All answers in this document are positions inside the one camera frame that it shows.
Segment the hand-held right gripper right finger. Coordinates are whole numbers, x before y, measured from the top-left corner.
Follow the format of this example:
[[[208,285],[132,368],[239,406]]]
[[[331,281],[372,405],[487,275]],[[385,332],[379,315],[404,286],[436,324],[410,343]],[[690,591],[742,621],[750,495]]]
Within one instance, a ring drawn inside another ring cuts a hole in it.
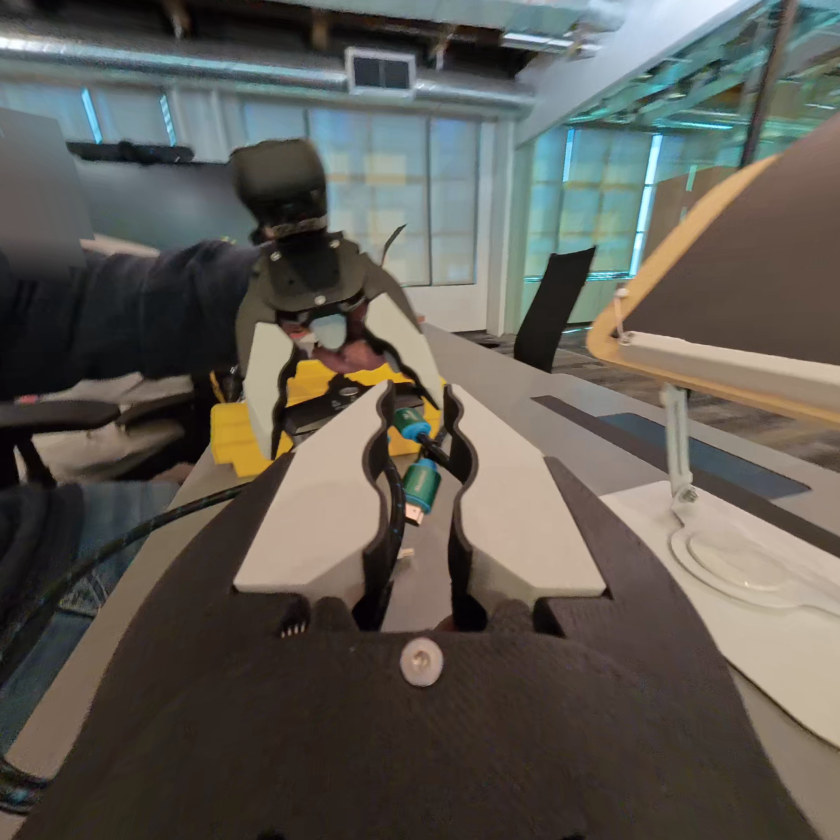
[[[592,598],[606,583],[541,450],[461,385],[444,388],[449,472],[459,481],[448,538],[451,613],[483,629],[498,606]]]

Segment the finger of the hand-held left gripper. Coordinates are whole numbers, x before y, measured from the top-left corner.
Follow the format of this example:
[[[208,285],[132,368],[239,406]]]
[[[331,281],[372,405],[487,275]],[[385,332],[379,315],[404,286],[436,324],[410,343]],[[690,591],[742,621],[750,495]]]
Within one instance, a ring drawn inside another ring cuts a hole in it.
[[[396,365],[437,410],[444,407],[445,387],[423,331],[386,293],[366,304],[364,336],[368,344]]]
[[[277,420],[287,406],[287,382],[298,365],[298,347],[281,326],[258,322],[244,378],[248,420],[261,455],[274,460],[279,440]]]

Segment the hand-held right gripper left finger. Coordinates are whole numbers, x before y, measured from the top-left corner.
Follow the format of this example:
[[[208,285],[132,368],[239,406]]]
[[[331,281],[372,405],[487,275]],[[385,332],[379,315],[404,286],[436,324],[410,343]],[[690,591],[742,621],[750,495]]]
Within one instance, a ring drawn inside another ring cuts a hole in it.
[[[385,380],[292,454],[234,577],[242,594],[341,600],[364,631],[382,627],[396,567],[396,465]]]

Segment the yellow plastic bin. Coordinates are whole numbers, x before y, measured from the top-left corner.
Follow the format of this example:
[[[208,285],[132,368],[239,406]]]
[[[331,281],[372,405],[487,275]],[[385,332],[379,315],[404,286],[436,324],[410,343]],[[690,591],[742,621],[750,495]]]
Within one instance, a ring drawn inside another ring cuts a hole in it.
[[[394,372],[388,364],[375,371],[341,375],[332,373],[318,361],[306,360],[299,363],[295,376],[287,384],[288,407],[323,395],[330,387],[336,388],[341,382],[351,381],[373,387],[386,380],[408,383],[413,388],[407,377]],[[436,434],[440,428],[442,414],[427,400],[422,400],[422,415],[429,423],[432,434]],[[291,451],[309,437],[310,435],[293,439],[283,430],[277,456]],[[248,408],[244,402],[215,405],[211,412],[209,447],[214,462],[218,465],[231,465],[240,478],[255,477],[270,464],[259,452],[249,423]]]

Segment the silver HDMI splitter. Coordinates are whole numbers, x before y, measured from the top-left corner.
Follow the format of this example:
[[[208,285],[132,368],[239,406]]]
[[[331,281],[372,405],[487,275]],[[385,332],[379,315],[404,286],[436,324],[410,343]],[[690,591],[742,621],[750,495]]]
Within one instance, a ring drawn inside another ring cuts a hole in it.
[[[370,389],[370,385],[342,381],[338,387],[330,387],[323,395],[289,406],[283,430],[293,439],[314,434]],[[420,413],[424,412],[424,402],[410,384],[395,382],[394,389],[395,408],[410,407],[416,408]]]

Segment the person's left hand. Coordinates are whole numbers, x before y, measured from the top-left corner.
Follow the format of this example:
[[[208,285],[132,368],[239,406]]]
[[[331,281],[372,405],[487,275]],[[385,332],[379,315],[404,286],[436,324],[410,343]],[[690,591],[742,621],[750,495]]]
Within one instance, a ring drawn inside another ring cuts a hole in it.
[[[348,314],[346,341],[338,350],[328,350],[316,343],[311,357],[337,375],[351,375],[375,371],[387,364],[383,354],[377,353],[366,341],[363,308]]]

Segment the person's jeans leg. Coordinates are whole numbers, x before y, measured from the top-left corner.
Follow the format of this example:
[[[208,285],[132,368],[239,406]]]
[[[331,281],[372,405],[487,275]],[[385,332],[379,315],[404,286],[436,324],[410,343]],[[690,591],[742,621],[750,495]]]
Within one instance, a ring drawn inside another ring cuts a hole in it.
[[[69,570],[76,562],[165,511],[179,490],[179,486],[167,482],[80,487],[85,512],[79,548]],[[12,658],[2,668],[2,752],[14,744],[142,544],[138,541],[105,559],[76,584],[56,614],[40,616],[28,625],[23,634],[25,655]]]

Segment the white folding stand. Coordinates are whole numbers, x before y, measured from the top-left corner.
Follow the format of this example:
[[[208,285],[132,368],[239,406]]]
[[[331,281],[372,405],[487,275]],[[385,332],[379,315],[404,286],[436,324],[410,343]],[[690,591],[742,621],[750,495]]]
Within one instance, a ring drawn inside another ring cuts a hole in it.
[[[839,745],[838,535],[690,469],[686,392],[664,385],[666,480],[602,500],[688,596],[728,663]]]

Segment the large cardboard box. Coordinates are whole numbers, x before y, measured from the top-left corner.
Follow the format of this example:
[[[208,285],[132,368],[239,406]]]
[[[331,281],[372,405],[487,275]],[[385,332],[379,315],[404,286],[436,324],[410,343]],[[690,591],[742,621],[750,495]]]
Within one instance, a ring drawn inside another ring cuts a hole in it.
[[[700,167],[693,164],[687,173],[659,182],[655,188],[642,261],[645,262],[654,253],[702,197],[735,171],[730,166]]]

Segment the wooden-edged black board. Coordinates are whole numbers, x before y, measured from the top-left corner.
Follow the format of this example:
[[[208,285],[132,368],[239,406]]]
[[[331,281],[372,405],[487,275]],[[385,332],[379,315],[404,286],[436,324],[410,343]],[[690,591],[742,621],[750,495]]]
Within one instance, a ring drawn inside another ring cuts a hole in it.
[[[839,117],[709,191],[593,321],[598,360],[839,425]]]

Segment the black pole stand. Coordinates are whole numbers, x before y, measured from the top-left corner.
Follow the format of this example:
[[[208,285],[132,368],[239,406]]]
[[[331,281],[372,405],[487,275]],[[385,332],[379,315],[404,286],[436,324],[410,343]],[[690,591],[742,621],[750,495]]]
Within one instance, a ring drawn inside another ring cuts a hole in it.
[[[742,143],[738,163],[740,170],[750,166],[755,160],[761,140],[761,132],[770,109],[774,84],[784,62],[784,51],[795,24],[798,6],[798,1],[779,1],[775,7],[775,16],[771,18],[773,27],[768,54],[763,64],[759,84],[753,99],[748,128]]]

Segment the silver duct with vent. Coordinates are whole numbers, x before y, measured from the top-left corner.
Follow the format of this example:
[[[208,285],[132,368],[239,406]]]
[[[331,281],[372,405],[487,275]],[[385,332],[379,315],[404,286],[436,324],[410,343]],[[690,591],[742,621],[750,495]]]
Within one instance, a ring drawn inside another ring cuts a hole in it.
[[[353,103],[369,102],[383,107],[436,106],[508,112],[520,118],[535,108],[537,98],[526,85],[467,83],[463,74],[417,77],[405,91],[357,88],[345,69],[309,64],[294,66],[267,64],[239,58],[199,56],[170,49],[132,49],[109,46],[77,38],[35,35],[2,30],[2,59],[53,66],[78,67],[97,72],[132,72],[195,84],[223,82],[229,87],[280,88],[292,97],[326,98]]]

